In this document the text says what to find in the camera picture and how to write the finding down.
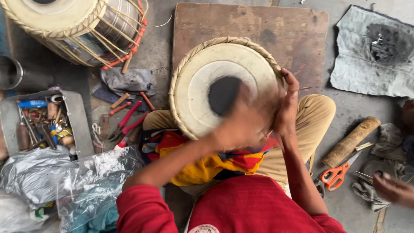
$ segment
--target tabla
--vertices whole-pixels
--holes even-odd
[[[14,23],[61,57],[109,68],[137,52],[147,22],[138,0],[0,0]]]
[[[169,102],[179,129],[197,140],[224,119],[234,90],[223,85],[246,83],[256,97],[269,86],[284,86],[272,55],[248,38],[221,37],[198,45],[178,64],[171,79]]]

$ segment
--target printed logo on shirt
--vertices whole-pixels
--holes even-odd
[[[188,233],[220,233],[217,228],[210,224],[202,224],[191,229]]]

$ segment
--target red shirt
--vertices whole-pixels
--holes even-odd
[[[155,187],[132,186],[116,203],[120,233],[178,232],[173,213]],[[307,214],[273,179],[261,175],[237,176],[211,187],[194,206],[188,232],[200,228],[212,233],[345,232],[327,214]]]

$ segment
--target orange scissors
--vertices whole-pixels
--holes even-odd
[[[341,166],[330,168],[322,173],[320,180],[325,183],[325,187],[329,191],[334,191],[339,186],[341,186],[345,178],[345,173],[351,164],[356,160],[356,158],[358,158],[361,152],[361,150],[357,152],[350,160],[344,162]]]

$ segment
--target braided rim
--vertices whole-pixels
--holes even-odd
[[[36,36],[41,36],[42,38],[44,37],[63,38],[63,37],[74,35],[85,29],[89,30],[83,24],[85,23],[86,25],[90,25],[93,21],[95,21],[98,18],[98,16],[96,16],[95,14],[100,15],[100,13],[102,12],[102,9],[105,7],[105,2],[106,0],[104,1],[99,0],[93,12],[90,13],[89,16],[86,17],[82,22],[78,23],[78,25],[75,25],[65,30],[44,31],[44,30],[36,29],[36,28],[26,25],[11,11],[11,9],[6,3],[6,0],[0,0],[0,4],[3,7],[3,10],[9,19],[13,20],[13,22],[19,25],[26,33],[36,35]]]
[[[280,73],[280,70],[282,68],[277,64],[277,62],[274,60],[273,56],[269,52],[267,52],[260,45],[253,43],[249,38],[231,37],[231,36],[219,37],[219,38],[206,41],[202,44],[199,44],[195,48],[191,49],[178,64],[176,70],[173,73],[173,77],[171,78],[171,85],[170,85],[170,92],[169,92],[170,108],[171,108],[171,113],[173,115],[174,121],[178,125],[178,128],[181,130],[181,132],[192,140],[198,140],[198,138],[188,130],[188,128],[184,125],[181,118],[178,116],[176,104],[174,102],[174,92],[176,89],[176,82],[178,79],[178,75],[181,73],[181,69],[186,65],[186,63],[195,54],[197,54],[198,52],[202,51],[203,49],[209,46],[213,46],[215,44],[221,44],[221,43],[233,43],[233,44],[244,45],[260,53],[260,55],[262,55],[266,59],[266,61],[269,63],[269,65],[272,67],[276,75],[276,80],[279,81],[284,86],[284,79],[283,79],[282,74]]]

